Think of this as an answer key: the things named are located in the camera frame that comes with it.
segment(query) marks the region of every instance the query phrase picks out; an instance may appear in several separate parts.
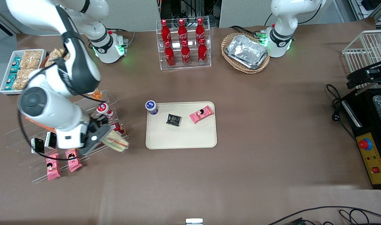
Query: brown table surface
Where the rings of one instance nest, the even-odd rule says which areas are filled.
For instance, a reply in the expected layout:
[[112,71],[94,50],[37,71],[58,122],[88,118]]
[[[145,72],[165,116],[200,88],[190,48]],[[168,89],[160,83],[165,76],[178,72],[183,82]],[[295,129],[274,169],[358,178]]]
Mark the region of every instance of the brown table surface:
[[[331,120],[332,97],[324,91],[327,83],[342,95],[349,91],[341,50],[372,29],[373,20],[299,26],[286,55],[255,75],[234,70],[222,57],[220,43],[231,29],[212,29],[211,68],[161,71],[154,32],[137,33],[128,56],[114,64],[89,50],[102,73],[100,89],[118,101],[130,149],[122,155],[106,149],[74,176],[53,181],[32,183],[30,169],[6,148],[5,133],[18,128],[17,97],[1,94],[0,224],[166,225],[186,218],[268,224],[323,205],[381,213],[381,191],[371,190],[356,144]],[[19,49],[61,47],[59,37],[17,39]],[[216,147],[147,149],[149,99],[212,101]],[[335,209],[300,216],[341,221]]]

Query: acrylic display shelf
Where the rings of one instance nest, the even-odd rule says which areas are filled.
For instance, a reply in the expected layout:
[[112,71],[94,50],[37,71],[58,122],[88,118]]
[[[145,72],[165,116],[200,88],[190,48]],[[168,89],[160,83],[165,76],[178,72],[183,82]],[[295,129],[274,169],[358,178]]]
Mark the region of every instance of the acrylic display shelf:
[[[100,100],[106,101],[106,103],[109,105],[109,108],[112,109],[112,111],[114,111],[114,114],[111,118],[109,118],[108,123],[113,124],[115,122],[119,122],[120,124],[122,124],[122,122],[117,117],[116,109],[114,107],[114,104],[117,101],[105,90],[102,91],[102,98]],[[98,107],[99,103],[96,101],[93,101],[93,100],[90,100],[87,98],[83,98],[77,102],[74,102],[74,104],[79,105],[79,107],[81,107],[83,110],[85,110],[86,113],[90,114],[91,117],[93,117],[93,118],[97,118],[99,116],[99,113],[96,111],[96,108]],[[23,123],[28,122],[24,118],[24,116],[22,117],[22,121],[23,121]],[[32,122],[29,122],[29,124],[25,125],[23,128],[25,129],[25,132],[27,133],[29,139],[32,139],[35,137],[40,138],[42,140],[45,139],[46,132],[47,132],[46,129],[44,129],[44,128],[42,128],[42,127],[40,127],[40,126],[38,126]],[[15,151],[17,153],[18,163],[20,165],[30,169],[32,182],[40,182],[40,181],[47,179],[46,158],[41,157],[37,154],[31,153],[31,148],[26,143],[26,141],[25,141],[25,139],[21,133],[20,128],[17,128],[13,131],[6,133],[5,137],[6,137],[7,149]],[[128,138],[126,133],[122,137],[124,139]],[[94,155],[94,154],[96,154],[96,153],[98,153],[98,152],[100,152],[106,148],[107,148],[107,146],[104,144],[99,145],[92,152],[90,152],[88,155],[86,155],[86,156],[82,155],[79,158],[79,161],[84,162],[84,161],[88,160],[92,155]],[[50,150],[48,148],[45,148],[45,155],[51,155],[51,154],[58,152],[60,158],[66,158],[65,151],[66,151],[66,149],[57,148],[54,150]],[[70,176],[72,174],[77,173],[76,171],[69,172],[67,161],[60,161],[59,163],[60,163],[60,171],[61,171],[62,177]]]
[[164,54],[165,46],[161,37],[161,20],[156,21],[156,34],[157,34],[157,47],[160,61],[161,70],[180,69],[180,68],[194,68],[194,67],[210,67],[211,66],[211,35],[210,35],[210,21],[208,17],[202,17],[204,20],[204,35],[207,47],[207,61],[205,65],[200,65],[198,60],[198,46],[196,45],[196,27],[197,19],[200,17],[184,18],[186,30],[188,31],[188,44],[190,49],[190,65],[184,66],[182,63],[181,47],[179,44],[178,27],[179,19],[167,20],[167,26],[171,31],[172,50],[175,57],[175,66],[170,68],[166,61]]

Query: red bottle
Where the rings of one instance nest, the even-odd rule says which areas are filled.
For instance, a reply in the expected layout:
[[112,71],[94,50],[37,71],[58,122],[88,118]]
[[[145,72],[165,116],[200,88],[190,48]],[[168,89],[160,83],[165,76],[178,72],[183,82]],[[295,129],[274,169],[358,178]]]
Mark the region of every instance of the red bottle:
[[167,21],[166,19],[161,20],[161,37],[163,37],[164,45],[165,43],[169,43],[171,45],[171,32],[169,31],[169,28],[167,27]]
[[165,43],[166,49],[164,50],[164,53],[166,55],[166,60],[168,63],[168,67],[174,67],[175,66],[175,58],[173,57],[173,50],[171,48],[171,45],[169,42]]
[[196,28],[196,45],[200,44],[200,40],[204,39],[204,26],[203,18],[197,19],[197,28]]
[[207,62],[207,47],[206,47],[206,40],[200,39],[200,45],[199,45],[199,64],[205,65]]
[[190,65],[190,49],[188,47],[188,40],[182,41],[182,63],[185,67]]
[[183,47],[183,43],[188,45],[188,31],[185,27],[185,20],[179,19],[179,29],[178,29],[179,43]]

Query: beige tray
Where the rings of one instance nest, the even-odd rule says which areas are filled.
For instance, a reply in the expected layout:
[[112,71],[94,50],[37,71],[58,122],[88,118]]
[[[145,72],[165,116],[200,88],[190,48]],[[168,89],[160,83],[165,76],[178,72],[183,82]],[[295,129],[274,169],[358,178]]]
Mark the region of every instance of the beige tray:
[[[189,115],[206,105],[214,114],[193,124]],[[147,113],[148,149],[212,148],[217,144],[216,110],[212,102],[158,103],[158,113]],[[182,117],[179,127],[166,124],[168,114]]]

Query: pink candy bar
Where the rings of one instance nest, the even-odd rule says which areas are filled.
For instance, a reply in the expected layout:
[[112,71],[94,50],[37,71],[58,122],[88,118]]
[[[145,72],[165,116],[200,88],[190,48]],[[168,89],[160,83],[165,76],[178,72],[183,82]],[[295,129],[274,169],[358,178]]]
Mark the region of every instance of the pink candy bar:
[[197,121],[200,121],[212,114],[214,114],[212,109],[209,106],[206,106],[199,111],[190,114],[189,117],[194,122],[194,124],[196,124]]
[[[67,159],[75,158],[77,155],[78,154],[76,154],[76,149],[66,150]],[[75,158],[73,160],[68,161],[69,171],[71,171],[71,172],[75,171],[76,169],[80,168],[81,166],[82,166],[82,164],[79,162],[78,158]]]
[[[58,158],[58,153],[49,155],[49,157],[52,158]],[[47,178],[49,181],[51,181],[54,178],[61,177],[60,175],[60,163],[55,159],[46,159],[46,166],[47,166]]]

